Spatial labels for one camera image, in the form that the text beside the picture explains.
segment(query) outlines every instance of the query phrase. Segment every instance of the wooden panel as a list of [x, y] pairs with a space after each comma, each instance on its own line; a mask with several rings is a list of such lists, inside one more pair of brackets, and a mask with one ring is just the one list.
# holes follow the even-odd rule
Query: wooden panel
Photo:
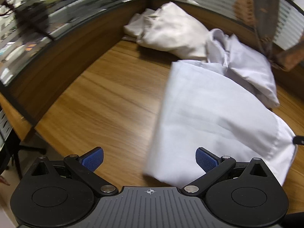
[[12, 81], [12, 96], [38, 122], [76, 77], [121, 39], [123, 25], [145, 7], [145, 0], [121, 4], [54, 42]]
[[34, 134], [35, 130], [30, 123], [7, 101], [0, 93], [0, 105], [4, 110], [9, 123], [13, 126], [21, 141], [27, 141]]
[[[123, 185], [163, 186], [142, 168], [170, 71], [176, 57], [121, 41], [94, 62], [57, 99], [36, 126], [63, 156], [96, 146], [105, 152], [96, 173]], [[304, 134], [303, 103], [278, 87], [274, 112]], [[299, 148], [284, 189], [289, 212], [304, 211], [304, 149]]]
[[[168, 0], [153, 0], [153, 9], [159, 8]], [[188, 14], [199, 20], [209, 30], [219, 28], [227, 35], [235, 34], [238, 39], [245, 45], [258, 50], [257, 40], [254, 32], [239, 24], [238, 22], [226, 18], [218, 13], [200, 8], [195, 5], [190, 5], [182, 2], [174, 1], [178, 6], [185, 10]], [[273, 54], [278, 54], [282, 49], [276, 44], [273, 45]], [[281, 71], [273, 68], [275, 79], [282, 86], [293, 92], [296, 96], [304, 100], [304, 68], [301, 66], [295, 67], [290, 72]]]

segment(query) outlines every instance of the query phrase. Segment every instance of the blue gripper pad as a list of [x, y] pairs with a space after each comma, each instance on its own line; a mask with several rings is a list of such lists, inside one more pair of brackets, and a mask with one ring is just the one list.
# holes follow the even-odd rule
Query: blue gripper pad
[[195, 153], [196, 163], [207, 173], [221, 163], [221, 158], [199, 147]]
[[103, 162], [103, 150], [96, 147], [79, 157], [79, 162], [90, 171], [95, 171]]

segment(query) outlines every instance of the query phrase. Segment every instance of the blue textured pad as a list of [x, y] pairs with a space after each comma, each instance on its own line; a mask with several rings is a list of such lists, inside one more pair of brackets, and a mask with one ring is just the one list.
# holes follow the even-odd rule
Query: blue textured pad
[[96, 150], [89, 156], [83, 158], [81, 164], [89, 169], [90, 171], [95, 171], [103, 162], [103, 150], [102, 148]]
[[214, 167], [218, 166], [217, 160], [212, 158], [210, 155], [206, 154], [204, 151], [199, 148], [195, 153], [196, 163], [205, 171], [208, 172]]

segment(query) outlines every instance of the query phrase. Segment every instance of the chair leg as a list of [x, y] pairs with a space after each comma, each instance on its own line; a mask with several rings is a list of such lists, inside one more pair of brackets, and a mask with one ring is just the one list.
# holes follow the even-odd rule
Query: chair leg
[[14, 153], [14, 159], [15, 159], [17, 173], [18, 173], [19, 179], [21, 180], [22, 179], [22, 172], [21, 172], [18, 152]]
[[31, 152], [39, 152], [43, 155], [45, 155], [47, 153], [47, 151], [43, 148], [37, 148], [37, 147], [32, 147], [32, 146], [19, 145], [19, 149], [20, 150], [25, 150], [25, 151], [31, 151]]

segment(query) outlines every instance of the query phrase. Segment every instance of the pile of clothes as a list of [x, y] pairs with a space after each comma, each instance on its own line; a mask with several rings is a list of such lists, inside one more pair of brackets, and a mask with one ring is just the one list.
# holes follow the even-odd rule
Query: pile of clothes
[[182, 187], [204, 174], [204, 147], [237, 161], [262, 158], [280, 184], [296, 154], [295, 136], [269, 108], [279, 106], [271, 65], [261, 53], [209, 31], [175, 3], [147, 9], [124, 27], [125, 40], [182, 60], [172, 63], [144, 173]]

